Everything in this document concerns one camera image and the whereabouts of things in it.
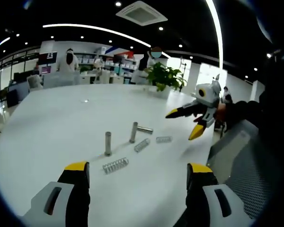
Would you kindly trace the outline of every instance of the led strip light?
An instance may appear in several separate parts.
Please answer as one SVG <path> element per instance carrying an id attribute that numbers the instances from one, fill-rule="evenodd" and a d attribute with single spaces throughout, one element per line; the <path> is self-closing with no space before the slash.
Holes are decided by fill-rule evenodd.
<path id="1" fill-rule="evenodd" d="M 220 27 L 218 13 L 217 13 L 216 7 L 214 6 L 213 0 L 206 0 L 206 3 L 207 3 L 207 6 L 210 10 L 210 13 L 213 17 L 213 23 L 214 23 L 214 27 L 215 27 L 216 33 L 217 33 L 218 47 L 219 47 L 219 69 L 220 69 L 220 73 L 222 73 L 222 69 L 223 69 L 223 42 L 222 42 L 222 31 L 221 31 L 221 27 Z"/>
<path id="2" fill-rule="evenodd" d="M 95 29 L 95 30 L 100 30 L 100 31 L 104 31 L 104 32 L 109 32 L 109 33 L 113 33 L 115 35 L 119 35 L 119 36 L 123 36 L 125 38 L 128 38 L 128 39 L 131 39 L 131 40 L 134 40 L 140 44 L 143 44 L 147 47 L 151 47 L 151 45 L 149 45 L 148 43 L 146 42 L 143 42 L 142 40 L 140 39 L 136 39 L 132 36 L 129 36 L 129 35 L 126 35 L 126 34 L 123 34 L 121 32 L 116 32 L 114 30 L 110 30 L 110 29 L 107 29 L 107 28 L 103 28 L 103 27 L 96 27 L 96 26 L 91 26 L 91 25 L 78 25 L 78 24 L 52 24 L 52 25 L 43 25 L 43 27 L 84 27 L 84 28 L 91 28 L 91 29 Z M 170 58 L 170 56 L 164 52 L 162 52 L 162 54 L 168 58 Z"/>
<path id="3" fill-rule="evenodd" d="M 4 44 L 6 41 L 10 40 L 10 37 L 6 38 L 5 40 L 1 41 L 0 45 Z"/>

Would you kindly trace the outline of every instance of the green leaves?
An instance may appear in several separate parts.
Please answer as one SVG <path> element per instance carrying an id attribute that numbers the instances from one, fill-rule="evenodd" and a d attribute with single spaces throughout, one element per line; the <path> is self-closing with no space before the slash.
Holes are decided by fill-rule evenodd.
<path id="1" fill-rule="evenodd" d="M 180 70 L 174 70 L 171 67 L 166 67 L 162 63 L 158 62 L 152 67 L 149 67 L 147 80 L 155 82 L 157 91 L 163 91 L 166 86 L 173 87 L 175 90 L 184 86 L 186 80 L 183 79 L 183 73 Z"/>

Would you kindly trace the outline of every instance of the silver spring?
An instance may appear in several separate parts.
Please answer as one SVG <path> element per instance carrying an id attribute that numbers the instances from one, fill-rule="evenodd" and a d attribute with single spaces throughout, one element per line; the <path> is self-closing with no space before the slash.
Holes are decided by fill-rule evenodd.
<path id="1" fill-rule="evenodd" d="M 107 163 L 105 165 L 103 165 L 103 169 L 104 169 L 104 172 L 106 174 L 110 174 L 114 171 L 117 171 L 125 166 L 127 166 L 129 163 L 128 159 L 127 158 L 121 158 L 121 159 L 118 159 L 114 162 L 111 162 L 111 163 Z"/>
<path id="2" fill-rule="evenodd" d="M 151 140 L 149 138 L 141 141 L 139 144 L 137 144 L 136 146 L 134 146 L 134 151 L 135 152 L 140 152 L 142 151 L 144 148 L 146 148 L 149 144 L 151 143 Z"/>
<path id="3" fill-rule="evenodd" d="M 157 143 L 169 143 L 172 141 L 171 136 L 160 136 L 156 138 Z"/>

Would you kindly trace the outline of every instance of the desk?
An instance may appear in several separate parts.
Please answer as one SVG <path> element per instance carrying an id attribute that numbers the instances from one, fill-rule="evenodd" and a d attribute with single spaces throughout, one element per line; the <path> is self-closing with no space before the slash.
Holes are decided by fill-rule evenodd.
<path id="1" fill-rule="evenodd" d="M 90 162 L 89 226 L 169 227 L 186 208 L 186 166 L 206 164 L 213 126 L 189 141 L 194 117 L 165 119 L 193 97 L 171 92 L 168 100 L 139 85 L 78 85 L 32 92 L 18 106 L 0 136 L 0 191 L 12 210 L 24 215 L 31 199 L 57 181 L 70 163 Z M 137 132 L 133 122 L 154 129 Z M 105 132 L 112 132 L 112 156 L 103 157 Z M 157 136 L 173 136 L 157 144 Z M 151 143 L 140 153 L 133 147 Z M 105 175 L 102 165 L 126 157 L 129 165 Z"/>

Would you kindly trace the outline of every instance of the air conditioning vent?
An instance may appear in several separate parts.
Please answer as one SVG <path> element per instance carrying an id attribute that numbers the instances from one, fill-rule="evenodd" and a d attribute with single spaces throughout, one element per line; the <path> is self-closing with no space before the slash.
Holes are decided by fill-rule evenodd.
<path id="1" fill-rule="evenodd" d="M 136 1 L 116 13 L 116 15 L 141 26 L 167 21 L 165 16 L 142 1 Z"/>

